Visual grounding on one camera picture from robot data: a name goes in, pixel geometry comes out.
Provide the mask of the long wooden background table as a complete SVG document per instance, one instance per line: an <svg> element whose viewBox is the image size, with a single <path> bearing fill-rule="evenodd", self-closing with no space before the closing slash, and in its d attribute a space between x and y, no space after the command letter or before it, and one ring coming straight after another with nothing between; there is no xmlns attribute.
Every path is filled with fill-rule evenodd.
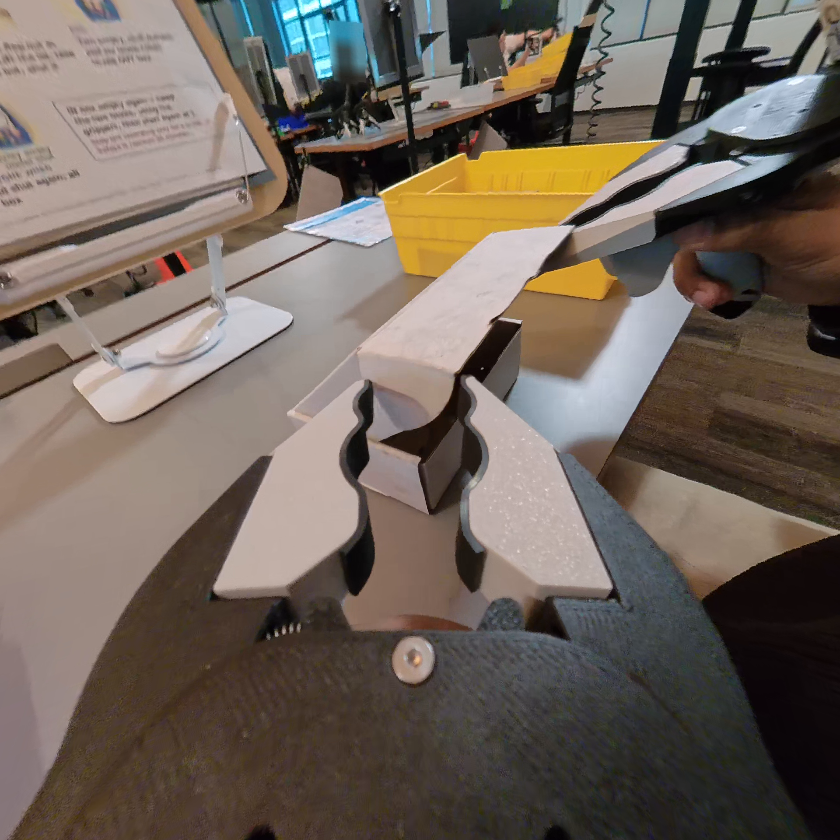
<svg viewBox="0 0 840 840"><path fill-rule="evenodd" d="M606 57L582 66L576 86L594 79L598 70L609 64L612 58ZM435 133L452 126L469 123L473 119L492 113L513 103L541 95L551 87L552 82L537 87L514 91L501 90L501 78L491 78L471 87L464 87L455 98L448 100L446 108L428 106L412 111L415 141L431 140ZM405 119L393 119L382 125L349 133L345 136L329 137L322 140L307 141L296 148L296 153L308 162L314 162L323 156L349 159L352 156L364 156L383 150L408 152L409 137Z"/></svg>

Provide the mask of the black table frame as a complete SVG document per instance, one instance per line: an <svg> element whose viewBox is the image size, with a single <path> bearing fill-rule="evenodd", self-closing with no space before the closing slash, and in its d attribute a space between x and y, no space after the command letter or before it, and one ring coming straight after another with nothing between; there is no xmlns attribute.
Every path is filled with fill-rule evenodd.
<svg viewBox="0 0 840 840"><path fill-rule="evenodd" d="M685 1L654 115L651 140L665 140L678 131L681 110L710 5L710 1Z"/></svg>

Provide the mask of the person's dark clothing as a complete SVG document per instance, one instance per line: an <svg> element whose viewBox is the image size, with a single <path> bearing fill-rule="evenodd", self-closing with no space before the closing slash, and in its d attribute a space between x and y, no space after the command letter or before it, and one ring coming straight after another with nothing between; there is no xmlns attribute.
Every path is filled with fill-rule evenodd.
<svg viewBox="0 0 840 840"><path fill-rule="evenodd" d="M839 537L758 563L703 604L793 803L814 838L839 838Z"/></svg>

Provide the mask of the yellow plastic bin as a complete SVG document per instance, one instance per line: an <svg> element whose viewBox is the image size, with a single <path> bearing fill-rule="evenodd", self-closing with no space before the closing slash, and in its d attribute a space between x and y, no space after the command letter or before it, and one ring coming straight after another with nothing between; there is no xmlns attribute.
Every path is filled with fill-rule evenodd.
<svg viewBox="0 0 840 840"><path fill-rule="evenodd" d="M380 193L408 275L437 278L486 236L562 222L658 141L483 152Z"/></svg>

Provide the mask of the black mesh office chair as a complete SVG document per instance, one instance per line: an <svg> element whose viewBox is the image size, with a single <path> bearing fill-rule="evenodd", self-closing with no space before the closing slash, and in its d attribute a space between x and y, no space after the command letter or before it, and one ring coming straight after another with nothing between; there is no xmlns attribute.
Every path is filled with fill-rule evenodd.
<svg viewBox="0 0 840 840"><path fill-rule="evenodd" d="M535 100L528 100L520 109L518 146L570 143L574 124L574 91L590 44L594 21L595 18L589 16L571 31L569 52L556 81L546 91L548 110L539 112Z"/></svg>

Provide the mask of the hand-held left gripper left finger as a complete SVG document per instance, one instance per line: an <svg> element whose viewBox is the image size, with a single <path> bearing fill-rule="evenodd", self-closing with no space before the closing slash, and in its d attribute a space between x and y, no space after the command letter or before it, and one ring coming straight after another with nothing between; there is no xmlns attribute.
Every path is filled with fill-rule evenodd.
<svg viewBox="0 0 840 840"><path fill-rule="evenodd" d="M343 599L373 571L362 471L373 385L356 381L273 453L213 585L221 599Z"/></svg>

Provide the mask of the blue and white paper sheet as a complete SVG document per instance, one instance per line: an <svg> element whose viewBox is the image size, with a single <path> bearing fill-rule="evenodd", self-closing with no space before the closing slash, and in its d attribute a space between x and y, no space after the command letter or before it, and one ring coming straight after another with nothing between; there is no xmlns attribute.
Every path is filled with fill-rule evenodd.
<svg viewBox="0 0 840 840"><path fill-rule="evenodd" d="M287 224L285 230L369 248L393 237L390 219L380 197L363 196L351 203Z"/></svg>

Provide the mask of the grey desk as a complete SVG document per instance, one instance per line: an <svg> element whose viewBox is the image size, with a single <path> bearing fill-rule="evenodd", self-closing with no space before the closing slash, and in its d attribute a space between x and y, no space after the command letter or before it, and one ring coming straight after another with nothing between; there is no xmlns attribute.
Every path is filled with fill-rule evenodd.
<svg viewBox="0 0 840 840"><path fill-rule="evenodd" d="M34 800L125 606L173 543L291 431L290 410L429 282L393 240L267 238L225 259L232 292L292 313L279 337L126 424L73 387L83 363L2 400L2 838ZM645 297L524 292L509 404L597 475L690 312Z"/></svg>

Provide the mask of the instruction sign on stand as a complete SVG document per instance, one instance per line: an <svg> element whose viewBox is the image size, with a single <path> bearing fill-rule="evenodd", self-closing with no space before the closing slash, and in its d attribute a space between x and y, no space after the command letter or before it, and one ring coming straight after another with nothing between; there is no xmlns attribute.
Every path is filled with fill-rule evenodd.
<svg viewBox="0 0 840 840"><path fill-rule="evenodd" d="M222 233L287 193L277 146L194 2L2 2L2 317L57 301L99 356L77 392L140 417L292 324L227 301ZM209 303L123 350L72 291L204 240Z"/></svg>

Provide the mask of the grey computer monitor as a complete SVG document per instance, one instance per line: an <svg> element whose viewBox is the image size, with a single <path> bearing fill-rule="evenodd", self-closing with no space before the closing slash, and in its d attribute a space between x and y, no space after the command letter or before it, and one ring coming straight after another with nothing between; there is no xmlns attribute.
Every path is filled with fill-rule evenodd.
<svg viewBox="0 0 840 840"><path fill-rule="evenodd" d="M407 77L409 81L414 81L424 75L416 11L412 1L397 3L400 6ZM374 85L377 89L393 87L400 81L400 69L392 15L389 11L391 2L358 1L357 4L364 27Z"/></svg>

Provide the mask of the row of yellow bins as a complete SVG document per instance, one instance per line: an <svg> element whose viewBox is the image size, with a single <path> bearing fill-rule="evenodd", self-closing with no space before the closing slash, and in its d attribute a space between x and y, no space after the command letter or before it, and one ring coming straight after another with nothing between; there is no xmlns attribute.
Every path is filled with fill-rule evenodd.
<svg viewBox="0 0 840 840"><path fill-rule="evenodd" d="M556 38L529 63L510 69L507 75L501 78L500 89L514 91L556 81L571 47L572 35L568 33Z"/></svg>

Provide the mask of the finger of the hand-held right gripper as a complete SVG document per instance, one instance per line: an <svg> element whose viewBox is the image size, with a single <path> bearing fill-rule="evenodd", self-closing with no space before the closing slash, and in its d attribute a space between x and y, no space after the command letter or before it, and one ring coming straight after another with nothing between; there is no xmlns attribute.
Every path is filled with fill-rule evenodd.
<svg viewBox="0 0 840 840"><path fill-rule="evenodd" d="M695 223L707 214L704 205L708 199L719 199L732 177L746 168L746 164L737 161L697 163L692 192L653 213L646 213L634 224L570 227L567 239L543 261L543 271L568 268L649 245Z"/></svg>
<svg viewBox="0 0 840 840"><path fill-rule="evenodd" d="M564 226L634 224L694 190L694 143L662 144L615 175L563 220Z"/></svg>

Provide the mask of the white cardboard box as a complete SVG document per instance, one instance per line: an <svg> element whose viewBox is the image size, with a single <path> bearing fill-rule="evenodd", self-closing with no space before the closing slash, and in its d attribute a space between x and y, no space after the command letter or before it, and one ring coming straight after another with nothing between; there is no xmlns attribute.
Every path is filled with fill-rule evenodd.
<svg viewBox="0 0 840 840"><path fill-rule="evenodd" d="M426 515L455 477L444 469L435 499L428 495L419 456L398 454L387 438L424 427L445 410L456 379L491 325L509 308L572 226L490 234L362 342L287 416L295 428L310 422L358 380L374 387L373 445L362 485Z"/></svg>

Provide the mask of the person's right hand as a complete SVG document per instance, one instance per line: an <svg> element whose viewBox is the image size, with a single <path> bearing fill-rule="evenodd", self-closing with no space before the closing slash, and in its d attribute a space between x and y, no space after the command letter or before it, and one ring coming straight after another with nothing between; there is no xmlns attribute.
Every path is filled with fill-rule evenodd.
<svg viewBox="0 0 840 840"><path fill-rule="evenodd" d="M809 177L790 194L743 213L725 213L675 234L675 287L711 310L732 299L706 275L698 254L750 253L763 262L764 293L806 306L839 304L838 168Z"/></svg>

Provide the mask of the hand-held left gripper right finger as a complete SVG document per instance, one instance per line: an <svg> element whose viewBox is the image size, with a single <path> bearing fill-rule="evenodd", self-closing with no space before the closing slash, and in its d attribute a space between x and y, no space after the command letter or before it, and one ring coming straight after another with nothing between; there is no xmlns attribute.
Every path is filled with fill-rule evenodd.
<svg viewBox="0 0 840 840"><path fill-rule="evenodd" d="M613 581L554 447L477 378L459 381L467 472L455 561L488 601L604 600Z"/></svg>

